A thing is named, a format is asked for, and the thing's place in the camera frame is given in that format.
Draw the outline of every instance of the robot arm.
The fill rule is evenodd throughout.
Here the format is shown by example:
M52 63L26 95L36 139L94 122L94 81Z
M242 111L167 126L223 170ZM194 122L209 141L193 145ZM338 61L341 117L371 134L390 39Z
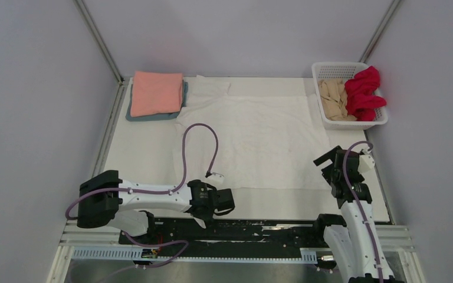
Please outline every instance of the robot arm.
M212 175L207 179L218 176L221 175ZM175 187L171 185L144 185L119 179L119 173L115 170L105 171L83 183L80 196L107 187L129 190L100 193L82 200L79 203L78 227L111 226L130 236L140 236L146 234L153 225L153 215L138 210L170 209L189 213L201 227L206 228L213 221L213 215L225 215L235 208L231 189L218 190L210 184L193 180L172 192ZM133 189L167 193L137 193Z
M327 160L332 164L322 169L322 176L332 188L332 194L342 215L319 215L315 229L333 251L343 282L379 282L379 268L384 282L399 283L386 262L372 215L372 198L369 188L362 183L361 173L370 170L374 161L368 154L351 152L347 159L347 175L352 189L362 206L366 220L363 219L358 201L351 193L343 173L343 160L346 150L335 147L319 157L314 163L319 166ZM370 234L377 243L377 251L372 245ZM376 252L380 265L376 264Z

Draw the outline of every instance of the beige cloth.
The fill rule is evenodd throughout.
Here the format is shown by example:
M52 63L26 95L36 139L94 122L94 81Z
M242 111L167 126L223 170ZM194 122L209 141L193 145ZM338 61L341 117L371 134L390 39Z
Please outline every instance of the beige cloth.
M347 94L342 78L330 78L319 81L319 91L324 113L332 121L356 121L346 110Z

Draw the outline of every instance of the gray wall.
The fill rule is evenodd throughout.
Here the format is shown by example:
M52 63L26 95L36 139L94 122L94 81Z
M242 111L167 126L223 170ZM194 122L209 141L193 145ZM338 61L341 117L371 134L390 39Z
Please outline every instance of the gray wall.
M356 61L390 0L85 0L124 76L311 77Z
M453 1L405 1L369 62L390 120L369 131L430 283L453 282Z
M44 282L116 83L71 1L11 2L0 0L0 282Z

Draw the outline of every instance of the stack of towels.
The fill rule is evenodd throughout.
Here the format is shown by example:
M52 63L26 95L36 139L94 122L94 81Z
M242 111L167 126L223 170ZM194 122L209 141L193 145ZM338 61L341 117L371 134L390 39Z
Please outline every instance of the stack of towels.
M133 77L128 121L174 119L186 103L188 84L183 74L159 74L137 71Z

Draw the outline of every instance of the plastic basket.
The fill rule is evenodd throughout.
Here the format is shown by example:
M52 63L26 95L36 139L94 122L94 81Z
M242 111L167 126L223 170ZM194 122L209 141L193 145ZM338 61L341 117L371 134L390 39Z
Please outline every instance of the plastic basket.
M313 83L317 92L317 101L319 102L320 115L324 128L329 130L366 130L375 125L382 125L388 121L385 107L375 109L376 118L371 122L364 121L331 121L324 114L318 81L325 78L342 78L349 80L360 71L369 68L367 64L358 62L317 62L311 66ZM381 91L377 89L374 95L381 96Z

